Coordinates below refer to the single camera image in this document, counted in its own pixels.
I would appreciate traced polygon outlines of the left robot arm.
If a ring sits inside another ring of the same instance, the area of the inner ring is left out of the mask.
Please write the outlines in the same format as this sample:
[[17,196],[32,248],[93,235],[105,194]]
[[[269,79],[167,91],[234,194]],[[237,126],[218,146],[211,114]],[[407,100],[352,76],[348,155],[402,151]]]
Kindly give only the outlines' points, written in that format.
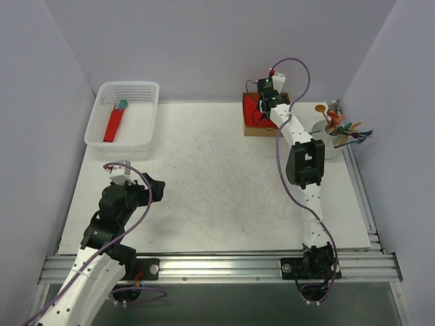
[[142,185],[131,178],[129,170],[111,174],[62,287],[26,325],[91,325],[110,295],[132,304],[145,291],[141,281],[158,279],[159,259],[140,259],[135,249],[121,243],[137,208],[148,209],[164,196],[165,182],[146,173],[139,176]]

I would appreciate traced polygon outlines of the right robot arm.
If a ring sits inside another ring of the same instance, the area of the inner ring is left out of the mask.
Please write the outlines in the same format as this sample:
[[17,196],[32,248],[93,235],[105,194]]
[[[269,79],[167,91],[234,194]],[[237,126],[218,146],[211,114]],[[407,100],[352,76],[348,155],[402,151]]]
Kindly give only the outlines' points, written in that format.
[[279,127],[279,135],[290,146],[285,170],[281,169],[279,158],[277,165],[286,191],[289,191],[288,184],[298,188],[298,194],[290,198],[302,210],[302,271],[310,278],[336,272],[336,246],[322,222],[321,181],[324,176],[325,144],[306,131],[293,112],[293,103],[275,89],[272,77],[259,79],[256,87],[258,108]]

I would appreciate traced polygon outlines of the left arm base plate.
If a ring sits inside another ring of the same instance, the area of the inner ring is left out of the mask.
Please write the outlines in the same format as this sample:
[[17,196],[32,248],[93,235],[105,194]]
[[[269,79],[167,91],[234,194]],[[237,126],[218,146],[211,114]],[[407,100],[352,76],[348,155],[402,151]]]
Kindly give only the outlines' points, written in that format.
[[110,264],[116,268],[124,267],[125,274],[121,280],[133,282],[158,279],[160,260],[157,258],[132,258],[125,262],[111,259]]

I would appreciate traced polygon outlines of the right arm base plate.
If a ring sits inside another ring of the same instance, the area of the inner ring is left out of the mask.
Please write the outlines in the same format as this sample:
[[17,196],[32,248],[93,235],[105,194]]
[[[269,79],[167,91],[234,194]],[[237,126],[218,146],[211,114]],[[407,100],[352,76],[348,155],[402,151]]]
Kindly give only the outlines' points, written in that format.
[[330,258],[284,257],[280,264],[281,277],[287,280],[326,280],[334,272],[334,260]]

